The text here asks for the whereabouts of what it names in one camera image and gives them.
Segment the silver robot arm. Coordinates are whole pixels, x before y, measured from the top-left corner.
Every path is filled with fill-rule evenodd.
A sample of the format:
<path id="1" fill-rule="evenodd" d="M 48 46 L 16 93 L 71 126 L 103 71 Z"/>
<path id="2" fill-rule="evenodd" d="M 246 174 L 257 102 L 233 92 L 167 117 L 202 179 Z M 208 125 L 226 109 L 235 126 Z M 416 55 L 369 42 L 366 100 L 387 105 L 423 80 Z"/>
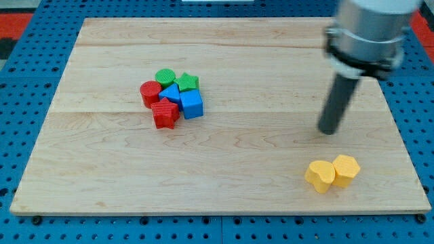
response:
<path id="1" fill-rule="evenodd" d="M 404 59 L 403 41 L 421 0 L 342 0 L 325 29 L 326 56 L 346 79 L 385 80 Z"/>

